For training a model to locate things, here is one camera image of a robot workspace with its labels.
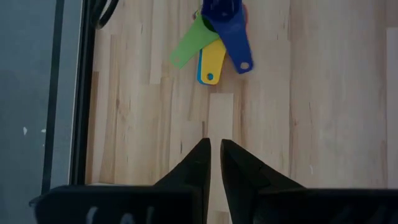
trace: wood grain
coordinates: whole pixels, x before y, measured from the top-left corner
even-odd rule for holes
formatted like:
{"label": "wood grain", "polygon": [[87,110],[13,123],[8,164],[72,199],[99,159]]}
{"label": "wood grain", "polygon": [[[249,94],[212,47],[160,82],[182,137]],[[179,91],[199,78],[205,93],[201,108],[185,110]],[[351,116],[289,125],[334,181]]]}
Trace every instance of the wood grain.
{"label": "wood grain", "polygon": [[387,30],[388,187],[398,188],[398,27]]}
{"label": "wood grain", "polygon": [[109,69],[109,94],[108,94],[108,117],[106,119],[106,134],[104,145],[104,156],[101,165],[99,181],[106,184],[114,183],[115,175],[115,150],[116,150],[116,121],[118,119],[117,95],[119,91],[119,66],[118,49],[119,40],[111,36],[111,61]]}
{"label": "wood grain", "polygon": [[[307,187],[394,183],[386,26],[396,24],[396,1],[244,1],[254,70],[239,75],[226,57],[219,84],[206,86],[196,81],[198,56],[181,70],[169,62],[200,0],[120,0],[96,33],[88,169],[101,172],[91,181],[153,184],[210,136],[214,153],[217,139],[231,138]],[[227,211],[213,195],[213,220],[227,222]]]}
{"label": "wood grain", "polygon": [[207,137],[211,143],[211,180],[209,209],[228,212],[228,203],[221,176],[220,149],[222,139],[233,137],[232,93],[212,93],[209,105],[209,123]]}
{"label": "wood grain", "polygon": [[386,187],[385,6],[292,1],[291,175],[306,187]]}
{"label": "wood grain", "polygon": [[93,72],[91,77],[91,91],[90,91],[90,114],[88,118],[88,133],[87,133],[87,156],[86,156],[86,175],[85,183],[93,183],[93,173],[99,173],[100,170],[93,170],[94,165],[94,141],[95,141],[95,118],[96,106],[98,98],[98,72]]}

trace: wooden floor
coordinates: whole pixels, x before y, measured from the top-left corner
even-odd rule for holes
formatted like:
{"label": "wooden floor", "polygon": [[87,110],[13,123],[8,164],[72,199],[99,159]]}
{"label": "wooden floor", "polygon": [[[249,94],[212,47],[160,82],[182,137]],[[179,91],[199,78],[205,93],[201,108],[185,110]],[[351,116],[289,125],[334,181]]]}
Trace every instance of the wooden floor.
{"label": "wooden floor", "polygon": [[197,56],[169,62],[200,1],[120,0],[96,34],[86,181],[153,184],[209,137],[212,223],[222,138],[306,187],[398,188],[398,0],[244,2],[255,69],[226,59],[204,86]]}

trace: black object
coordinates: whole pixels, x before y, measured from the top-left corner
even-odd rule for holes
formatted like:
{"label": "black object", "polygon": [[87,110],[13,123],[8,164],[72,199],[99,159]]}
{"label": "black object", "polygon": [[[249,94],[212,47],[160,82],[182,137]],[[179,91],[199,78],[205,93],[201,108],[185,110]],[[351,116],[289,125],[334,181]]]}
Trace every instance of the black object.
{"label": "black object", "polygon": [[109,21],[119,3],[119,0],[111,0],[108,8],[104,11],[106,2],[107,0],[97,0],[94,5],[93,14],[91,16],[91,24],[97,29],[101,29]]}
{"label": "black object", "polygon": [[90,110],[91,78],[95,29],[90,25],[94,0],[84,0],[81,9],[80,48],[78,54],[78,72],[76,76],[75,110],[72,133],[72,149],[69,184],[84,185],[86,173],[86,153],[88,136],[88,117]]}
{"label": "black object", "polygon": [[210,140],[202,139],[153,186],[63,186],[30,205],[39,224],[202,224],[207,216],[210,165]]}
{"label": "black object", "polygon": [[[38,224],[206,223],[210,160],[202,139],[153,186],[64,186],[31,205]],[[230,140],[221,171],[234,224],[398,223],[398,190],[306,189]]]}
{"label": "black object", "polygon": [[398,190],[306,189],[230,140],[221,170],[234,224],[398,223]]}

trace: cable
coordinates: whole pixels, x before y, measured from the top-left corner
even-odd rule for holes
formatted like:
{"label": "cable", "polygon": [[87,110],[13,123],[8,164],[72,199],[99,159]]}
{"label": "cable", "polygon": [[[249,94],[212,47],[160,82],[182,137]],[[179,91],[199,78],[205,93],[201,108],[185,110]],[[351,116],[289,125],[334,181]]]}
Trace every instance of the cable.
{"label": "cable", "polygon": [[106,2],[107,2],[107,0],[97,0],[94,5],[93,14],[91,17],[91,24],[96,29],[101,29],[109,21],[114,10],[116,9],[116,6],[119,3],[119,0],[111,0],[108,8],[103,13],[104,8],[106,6]]}

